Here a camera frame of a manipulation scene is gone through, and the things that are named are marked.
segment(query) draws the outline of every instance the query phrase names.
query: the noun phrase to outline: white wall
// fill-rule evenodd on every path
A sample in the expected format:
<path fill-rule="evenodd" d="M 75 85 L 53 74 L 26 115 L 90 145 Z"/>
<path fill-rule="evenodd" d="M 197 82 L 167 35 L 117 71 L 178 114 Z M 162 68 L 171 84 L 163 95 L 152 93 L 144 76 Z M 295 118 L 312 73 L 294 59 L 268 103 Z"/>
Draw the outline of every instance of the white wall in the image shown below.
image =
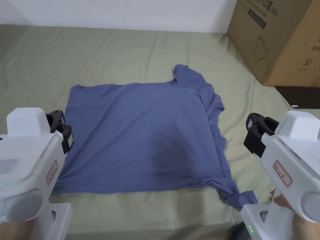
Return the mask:
<path fill-rule="evenodd" d="M 235 4 L 236 0 L 0 0 L 0 24 L 225 33 Z"/>

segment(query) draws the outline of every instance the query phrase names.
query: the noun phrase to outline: red label sticker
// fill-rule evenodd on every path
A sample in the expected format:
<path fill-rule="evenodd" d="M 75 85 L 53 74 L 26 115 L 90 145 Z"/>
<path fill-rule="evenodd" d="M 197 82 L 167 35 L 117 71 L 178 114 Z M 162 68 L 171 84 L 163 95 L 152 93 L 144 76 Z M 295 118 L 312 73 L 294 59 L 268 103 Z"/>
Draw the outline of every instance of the red label sticker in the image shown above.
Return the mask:
<path fill-rule="evenodd" d="M 287 173 L 287 171 L 283 168 L 283 166 L 279 163 L 277 160 L 275 164 L 273 164 L 273 169 L 276 171 L 276 173 L 279 175 L 283 183 L 288 187 L 290 187 L 292 183 L 292 178 Z"/>
<path fill-rule="evenodd" d="M 50 171 L 49 171 L 48 175 L 47 175 L 47 184 L 48 184 L 48 186 L 50 185 L 54 175 L 57 172 L 57 170 L 58 170 L 58 163 L 57 163 L 57 160 L 55 160 L 53 165 L 52 165 L 52 167 L 50 168 Z"/>

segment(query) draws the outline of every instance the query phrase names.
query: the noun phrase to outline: bed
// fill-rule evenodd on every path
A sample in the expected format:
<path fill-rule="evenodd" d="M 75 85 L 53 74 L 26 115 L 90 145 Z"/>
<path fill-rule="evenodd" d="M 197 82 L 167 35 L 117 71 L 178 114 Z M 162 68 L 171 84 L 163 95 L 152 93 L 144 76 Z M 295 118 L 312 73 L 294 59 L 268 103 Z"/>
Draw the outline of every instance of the bed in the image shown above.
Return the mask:
<path fill-rule="evenodd" d="M 226 35 L 93 28 L 0 26 L 0 132 L 16 107 L 65 110 L 75 84 L 165 82 L 176 64 L 201 73 L 222 98 L 225 154 L 240 192 L 267 203 L 274 186 L 243 146 L 251 112 L 279 119 L 291 107 L 263 87 Z M 320 117 L 320 110 L 306 110 Z M 67 239 L 207 239 L 240 223 L 215 189 L 61 194 L 74 211 Z"/>

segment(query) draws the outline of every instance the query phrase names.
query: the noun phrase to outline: cardboard box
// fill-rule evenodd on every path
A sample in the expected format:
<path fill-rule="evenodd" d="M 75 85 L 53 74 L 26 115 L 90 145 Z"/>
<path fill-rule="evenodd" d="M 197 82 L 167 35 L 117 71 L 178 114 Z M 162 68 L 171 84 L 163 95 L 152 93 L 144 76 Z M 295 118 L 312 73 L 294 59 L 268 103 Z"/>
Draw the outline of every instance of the cardboard box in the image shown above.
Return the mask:
<path fill-rule="evenodd" d="M 238 0 L 227 35 L 261 84 L 320 87 L 320 0 Z"/>

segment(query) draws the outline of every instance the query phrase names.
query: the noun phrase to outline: wrinkled fabric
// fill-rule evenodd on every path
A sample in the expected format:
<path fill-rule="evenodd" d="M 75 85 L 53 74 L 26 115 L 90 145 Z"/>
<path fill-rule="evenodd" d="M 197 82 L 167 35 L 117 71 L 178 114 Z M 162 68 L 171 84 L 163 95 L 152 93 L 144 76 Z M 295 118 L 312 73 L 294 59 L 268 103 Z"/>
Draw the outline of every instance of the wrinkled fabric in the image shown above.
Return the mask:
<path fill-rule="evenodd" d="M 173 73 L 165 83 L 72 87 L 65 121 L 74 144 L 52 193 L 212 186 L 231 206 L 256 204 L 231 178 L 220 96 L 188 66 Z"/>

